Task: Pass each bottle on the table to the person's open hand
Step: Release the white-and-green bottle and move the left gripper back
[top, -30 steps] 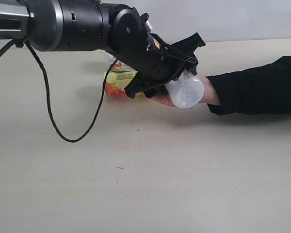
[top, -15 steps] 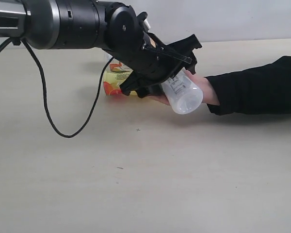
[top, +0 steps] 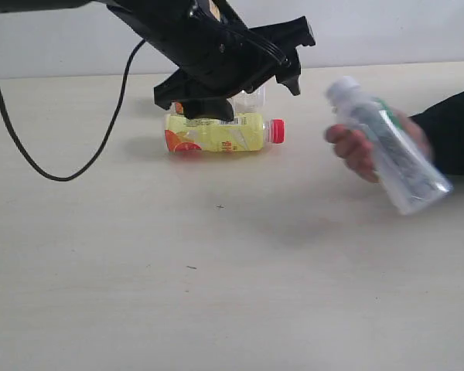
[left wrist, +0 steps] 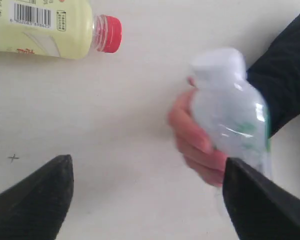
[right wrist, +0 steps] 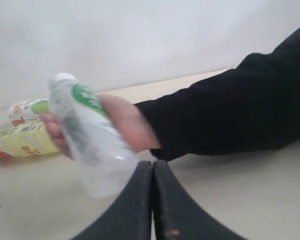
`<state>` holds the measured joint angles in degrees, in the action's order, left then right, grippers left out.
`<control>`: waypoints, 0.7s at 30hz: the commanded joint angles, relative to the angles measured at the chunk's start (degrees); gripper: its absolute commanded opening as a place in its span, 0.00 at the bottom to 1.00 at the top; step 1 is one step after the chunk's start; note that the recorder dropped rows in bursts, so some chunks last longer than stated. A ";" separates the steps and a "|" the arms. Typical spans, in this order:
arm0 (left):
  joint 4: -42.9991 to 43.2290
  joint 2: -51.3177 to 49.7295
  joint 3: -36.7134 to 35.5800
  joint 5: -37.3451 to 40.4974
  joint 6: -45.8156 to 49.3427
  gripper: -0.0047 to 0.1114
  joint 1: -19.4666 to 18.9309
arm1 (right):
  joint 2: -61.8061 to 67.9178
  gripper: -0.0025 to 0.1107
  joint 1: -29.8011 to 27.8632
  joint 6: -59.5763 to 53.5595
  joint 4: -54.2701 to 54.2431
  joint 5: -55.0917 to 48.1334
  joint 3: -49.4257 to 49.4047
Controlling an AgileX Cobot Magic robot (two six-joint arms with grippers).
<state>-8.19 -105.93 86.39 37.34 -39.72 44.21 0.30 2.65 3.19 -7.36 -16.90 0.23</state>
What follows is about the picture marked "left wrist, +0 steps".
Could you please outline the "black sleeved forearm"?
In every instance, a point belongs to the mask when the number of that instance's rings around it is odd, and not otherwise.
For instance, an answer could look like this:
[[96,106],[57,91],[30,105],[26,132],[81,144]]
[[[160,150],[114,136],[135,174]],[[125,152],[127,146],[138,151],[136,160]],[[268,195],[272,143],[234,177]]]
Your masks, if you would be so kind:
[[270,136],[300,115],[300,14],[248,69],[247,80],[267,103]]

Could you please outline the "person's open bare hand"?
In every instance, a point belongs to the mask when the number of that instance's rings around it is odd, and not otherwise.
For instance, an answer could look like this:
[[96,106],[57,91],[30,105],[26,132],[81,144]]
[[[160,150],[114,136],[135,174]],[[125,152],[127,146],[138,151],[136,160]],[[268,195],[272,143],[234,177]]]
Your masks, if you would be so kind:
[[227,155],[219,151],[206,132],[192,118],[190,103],[197,88],[192,77],[187,78],[191,88],[174,101],[167,122],[174,134],[177,150],[186,165],[207,184],[220,188],[226,169]]

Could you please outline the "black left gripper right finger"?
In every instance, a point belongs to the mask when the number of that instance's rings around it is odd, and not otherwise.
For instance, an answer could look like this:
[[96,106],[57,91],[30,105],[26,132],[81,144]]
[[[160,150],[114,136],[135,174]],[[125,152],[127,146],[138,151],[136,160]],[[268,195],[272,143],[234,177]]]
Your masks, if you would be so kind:
[[300,240],[300,199],[239,158],[227,158],[222,196],[240,240]]

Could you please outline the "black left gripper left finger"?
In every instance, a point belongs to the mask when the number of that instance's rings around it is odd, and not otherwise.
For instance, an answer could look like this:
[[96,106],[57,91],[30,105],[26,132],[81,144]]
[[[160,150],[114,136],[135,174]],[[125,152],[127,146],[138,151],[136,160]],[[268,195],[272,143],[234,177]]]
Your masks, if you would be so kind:
[[73,194],[73,159],[58,155],[0,193],[0,240],[56,239]]

